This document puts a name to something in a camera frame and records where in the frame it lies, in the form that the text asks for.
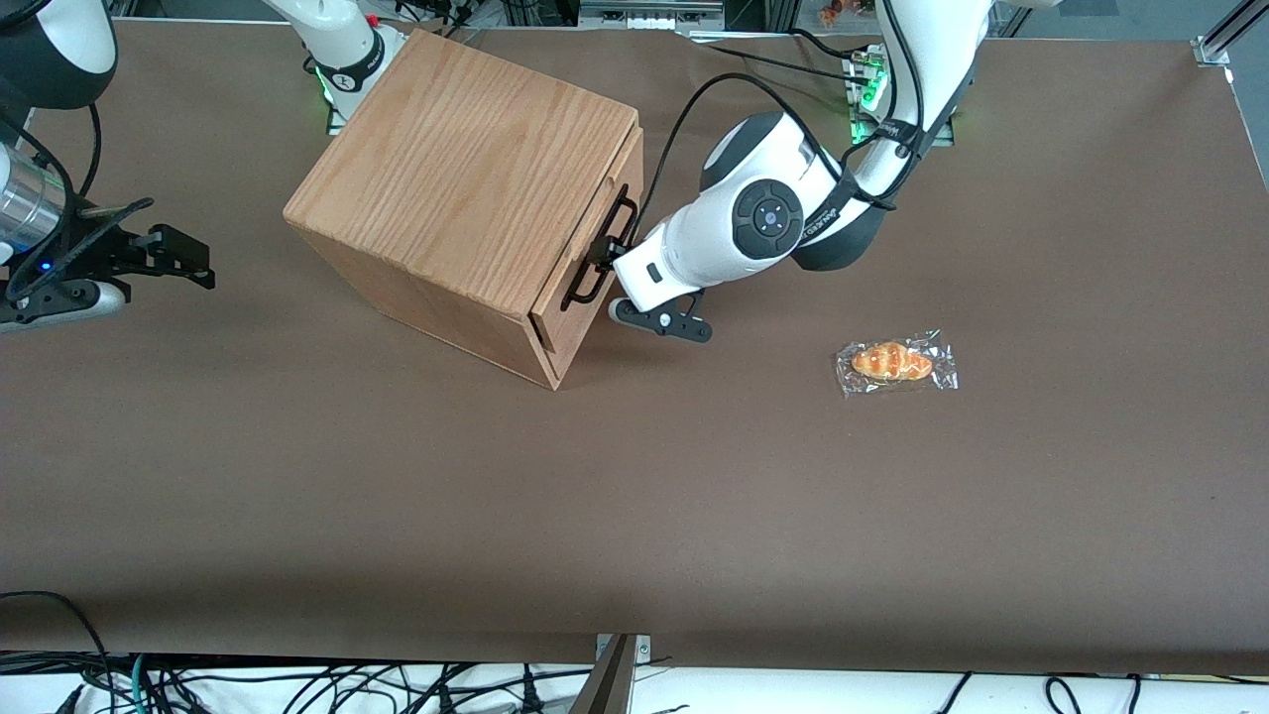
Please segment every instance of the wooden box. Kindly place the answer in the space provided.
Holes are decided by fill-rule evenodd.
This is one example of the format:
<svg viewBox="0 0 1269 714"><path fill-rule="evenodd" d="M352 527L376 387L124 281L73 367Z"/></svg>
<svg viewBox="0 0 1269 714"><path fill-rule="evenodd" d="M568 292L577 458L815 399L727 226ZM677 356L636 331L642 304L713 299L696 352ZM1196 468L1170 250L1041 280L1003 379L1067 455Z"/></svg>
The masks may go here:
<svg viewBox="0 0 1269 714"><path fill-rule="evenodd" d="M608 284L565 294L642 164L633 108L416 30L284 216L385 315L556 389Z"/></svg>

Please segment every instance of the bread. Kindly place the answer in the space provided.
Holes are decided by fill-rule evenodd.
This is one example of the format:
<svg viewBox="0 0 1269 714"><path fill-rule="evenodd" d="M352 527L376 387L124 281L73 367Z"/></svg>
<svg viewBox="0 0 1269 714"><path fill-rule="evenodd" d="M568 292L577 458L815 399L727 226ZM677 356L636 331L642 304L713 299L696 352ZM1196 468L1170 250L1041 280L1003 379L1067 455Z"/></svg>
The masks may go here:
<svg viewBox="0 0 1269 714"><path fill-rule="evenodd" d="M850 367L865 378L877 380L923 380L930 377L934 363L897 341L883 341L855 353Z"/></svg>

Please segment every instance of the drawer handle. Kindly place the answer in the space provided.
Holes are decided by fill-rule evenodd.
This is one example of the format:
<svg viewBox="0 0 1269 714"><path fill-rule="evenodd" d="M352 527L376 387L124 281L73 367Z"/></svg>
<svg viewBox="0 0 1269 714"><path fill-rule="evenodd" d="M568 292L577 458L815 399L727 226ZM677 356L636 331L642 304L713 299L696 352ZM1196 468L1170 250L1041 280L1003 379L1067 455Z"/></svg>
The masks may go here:
<svg viewBox="0 0 1269 714"><path fill-rule="evenodd" d="M629 198L628 188L629 184L623 183L622 189L617 191L617 198L613 199L613 204L608 208L604 222L600 223L599 231L595 233L594 240L590 241L590 247L581 259L581 264L577 265L577 271L574 273L572 282L569 283L569 290L565 292L563 299L560 302L561 312L567 309L569 304L574 302L581 304L594 302L599 297L599 289L603 287L604 280L608 279L608 273L613 270L613 260L624 255L634 243L634 216L638 214L638 204ZM617 235L612 235L613 222L617 221L617 214L622 208L629 208L629 214L626 216L626 223L622 224L622 230ZM598 275L595 284L590 285L590 289L585 293L581 293L581 283L586 279L586 274L591 268L594 268Z"/></svg>

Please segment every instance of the circular control panel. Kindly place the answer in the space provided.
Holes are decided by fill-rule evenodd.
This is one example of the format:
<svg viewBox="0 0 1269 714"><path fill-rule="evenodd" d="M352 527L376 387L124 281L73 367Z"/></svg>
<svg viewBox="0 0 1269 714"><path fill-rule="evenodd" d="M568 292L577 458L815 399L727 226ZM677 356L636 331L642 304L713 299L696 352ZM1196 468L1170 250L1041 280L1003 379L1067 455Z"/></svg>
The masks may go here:
<svg viewBox="0 0 1269 714"><path fill-rule="evenodd" d="M760 179L745 186L732 205L736 247L755 260L779 257L802 236L802 203L788 185Z"/></svg>

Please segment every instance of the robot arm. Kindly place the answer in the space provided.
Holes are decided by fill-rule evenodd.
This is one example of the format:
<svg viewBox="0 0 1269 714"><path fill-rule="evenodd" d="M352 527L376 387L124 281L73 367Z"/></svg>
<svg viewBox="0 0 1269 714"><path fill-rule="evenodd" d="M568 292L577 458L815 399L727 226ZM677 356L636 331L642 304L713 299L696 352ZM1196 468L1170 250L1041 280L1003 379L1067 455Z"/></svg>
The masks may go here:
<svg viewBox="0 0 1269 714"><path fill-rule="evenodd" d="M344 117L405 41L392 28L373 27L353 0L265 1L301 34ZM0 18L0 107L89 107L105 91L115 63L114 29L102 0L27 0ZM119 279L124 274L179 275L214 287L203 242L162 223L143 235L119 226L150 199L123 209L95 205L86 186L74 190L61 164L14 128L41 161L0 147L0 265L9 273L0 279L0 332L114 312L131 299L131 285Z"/></svg>
<svg viewBox="0 0 1269 714"><path fill-rule="evenodd" d="M348 118L405 44L405 34L367 19L353 0L264 0L303 39L336 112Z"/></svg>
<svg viewBox="0 0 1269 714"><path fill-rule="evenodd" d="M1023 0L1032 6L1057 1ZM628 299L614 302L612 316L693 339L704 332L690 309L683 315L674 307L680 295L789 255L810 270L853 263L959 101L991 6L992 0L878 0L893 77L886 89L893 96L882 96L879 105L893 101L893 110L858 169L819 151L788 114L746 118L706 160L700 195L613 261Z"/></svg>

